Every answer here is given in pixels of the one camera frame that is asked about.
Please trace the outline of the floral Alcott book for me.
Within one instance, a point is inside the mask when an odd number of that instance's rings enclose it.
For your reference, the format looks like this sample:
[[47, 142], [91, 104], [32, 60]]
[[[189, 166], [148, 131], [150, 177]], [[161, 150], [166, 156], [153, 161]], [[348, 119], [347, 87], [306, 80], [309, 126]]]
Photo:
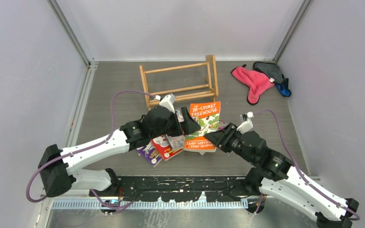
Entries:
[[169, 143], [173, 150], [182, 149], [185, 142], [184, 132], [185, 118], [181, 109], [176, 109], [175, 113], [171, 116], [169, 127], [166, 132], [166, 141]]

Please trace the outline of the orange treehouse book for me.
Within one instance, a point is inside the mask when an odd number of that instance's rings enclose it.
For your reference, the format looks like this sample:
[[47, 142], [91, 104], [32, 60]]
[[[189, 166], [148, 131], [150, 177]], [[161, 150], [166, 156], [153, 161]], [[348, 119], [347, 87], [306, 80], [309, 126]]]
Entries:
[[185, 137], [185, 151], [198, 152], [201, 155], [216, 152], [216, 146], [204, 136], [207, 133], [218, 131], [220, 112], [221, 103], [219, 101], [190, 104], [190, 116], [200, 126], [200, 129]]

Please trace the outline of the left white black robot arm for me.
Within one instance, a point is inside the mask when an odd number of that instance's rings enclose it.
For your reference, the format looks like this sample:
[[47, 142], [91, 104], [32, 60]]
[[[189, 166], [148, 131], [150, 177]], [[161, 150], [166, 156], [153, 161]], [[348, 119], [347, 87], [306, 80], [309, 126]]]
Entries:
[[156, 106], [140, 119], [123, 124], [107, 136], [74, 147], [59, 149], [56, 144], [47, 147], [38, 164], [46, 196], [57, 197], [81, 185], [85, 180], [81, 170], [94, 162], [146, 146], [162, 135], [176, 137], [200, 130], [186, 107], [180, 112], [182, 121], [176, 112]]

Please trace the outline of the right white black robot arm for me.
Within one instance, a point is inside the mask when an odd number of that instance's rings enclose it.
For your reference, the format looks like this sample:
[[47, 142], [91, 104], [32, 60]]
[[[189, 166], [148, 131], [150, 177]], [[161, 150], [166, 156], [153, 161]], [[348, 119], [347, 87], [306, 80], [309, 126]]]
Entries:
[[359, 203], [344, 199], [310, 179], [295, 163], [267, 146], [255, 131], [241, 133], [234, 124], [204, 136], [223, 152], [234, 152], [253, 167], [243, 185], [250, 195], [268, 195], [296, 208], [319, 228], [350, 228]]

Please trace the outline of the red cartoon book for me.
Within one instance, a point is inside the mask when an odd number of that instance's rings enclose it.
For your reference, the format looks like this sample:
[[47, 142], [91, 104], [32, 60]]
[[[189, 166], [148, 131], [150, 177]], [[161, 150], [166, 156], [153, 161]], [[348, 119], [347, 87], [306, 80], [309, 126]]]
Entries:
[[151, 140], [151, 143], [155, 147], [155, 149], [159, 152], [161, 158], [164, 161], [167, 161], [176, 155], [180, 154], [183, 151], [183, 148], [173, 149], [170, 143], [167, 140], [166, 135], [162, 135], [156, 137]]

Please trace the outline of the purple book left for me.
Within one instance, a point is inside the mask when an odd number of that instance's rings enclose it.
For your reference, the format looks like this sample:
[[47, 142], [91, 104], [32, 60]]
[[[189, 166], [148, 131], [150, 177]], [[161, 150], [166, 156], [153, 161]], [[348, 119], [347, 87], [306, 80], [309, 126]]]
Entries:
[[156, 167], [163, 158], [161, 157], [158, 150], [150, 142], [146, 146], [138, 147], [138, 154], [143, 157], [152, 167]]

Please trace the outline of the wooden book rack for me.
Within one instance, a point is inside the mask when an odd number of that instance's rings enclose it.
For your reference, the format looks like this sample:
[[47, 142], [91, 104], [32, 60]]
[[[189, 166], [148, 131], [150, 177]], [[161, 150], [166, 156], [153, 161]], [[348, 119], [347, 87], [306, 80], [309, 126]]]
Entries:
[[188, 101], [219, 96], [219, 85], [215, 55], [207, 55], [198, 63], [181, 66], [145, 69], [139, 66], [143, 90], [153, 96], [164, 97], [174, 94], [175, 101]]

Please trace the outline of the pink cloth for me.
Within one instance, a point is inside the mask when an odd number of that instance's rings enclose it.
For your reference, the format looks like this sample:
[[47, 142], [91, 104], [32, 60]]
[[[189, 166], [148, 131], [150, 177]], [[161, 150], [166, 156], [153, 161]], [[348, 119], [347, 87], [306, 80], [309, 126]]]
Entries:
[[268, 76], [264, 73], [248, 70], [246, 65], [238, 66], [231, 71], [231, 75], [242, 84], [249, 88], [247, 102], [250, 105], [256, 105], [259, 102], [260, 96], [268, 89], [274, 86]]

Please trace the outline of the blue cloth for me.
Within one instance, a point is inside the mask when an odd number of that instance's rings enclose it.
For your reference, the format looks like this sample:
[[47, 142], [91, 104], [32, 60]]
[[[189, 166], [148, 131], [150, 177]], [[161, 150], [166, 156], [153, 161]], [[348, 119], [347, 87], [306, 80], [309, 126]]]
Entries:
[[288, 83], [289, 83], [289, 79], [285, 78], [282, 83], [280, 84], [275, 84], [276, 88], [278, 89], [279, 93], [283, 96], [283, 97], [290, 97], [292, 95], [292, 92], [290, 91], [290, 89], [288, 88]]

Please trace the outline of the grey cloth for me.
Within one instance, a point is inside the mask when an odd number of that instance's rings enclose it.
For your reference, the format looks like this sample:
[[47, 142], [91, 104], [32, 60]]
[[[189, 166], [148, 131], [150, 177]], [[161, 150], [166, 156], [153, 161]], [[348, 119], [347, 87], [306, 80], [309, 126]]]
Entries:
[[264, 73], [275, 84], [286, 82], [286, 78], [282, 74], [280, 67], [275, 63], [257, 61], [253, 64], [252, 68], [255, 71]]

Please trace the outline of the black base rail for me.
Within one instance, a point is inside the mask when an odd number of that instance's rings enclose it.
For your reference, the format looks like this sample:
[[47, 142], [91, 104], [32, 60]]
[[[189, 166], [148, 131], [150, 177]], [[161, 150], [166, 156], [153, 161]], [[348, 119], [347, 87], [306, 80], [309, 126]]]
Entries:
[[234, 202], [260, 199], [260, 193], [245, 187], [242, 176], [122, 176], [116, 186], [96, 191], [100, 197], [125, 201], [196, 202], [202, 194], [206, 202]]

